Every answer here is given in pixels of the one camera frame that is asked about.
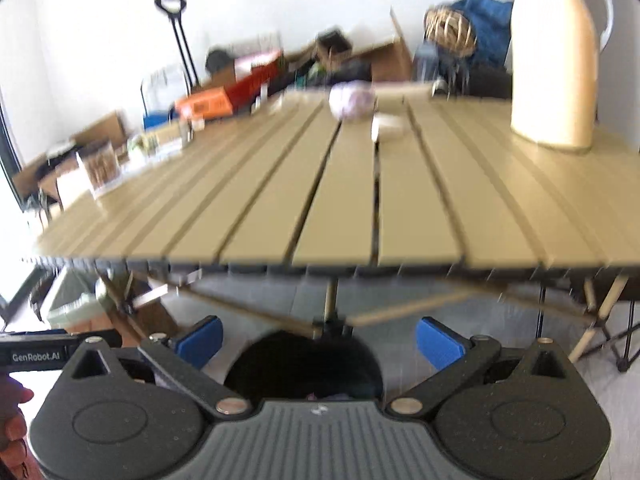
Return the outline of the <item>person left hand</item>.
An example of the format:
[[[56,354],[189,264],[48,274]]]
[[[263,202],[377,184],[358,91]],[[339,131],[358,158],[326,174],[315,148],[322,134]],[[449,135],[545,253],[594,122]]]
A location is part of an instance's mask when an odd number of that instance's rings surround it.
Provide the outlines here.
[[[30,477],[28,449],[25,442],[27,424],[21,405],[34,397],[29,388],[9,375],[1,376],[1,478]]]

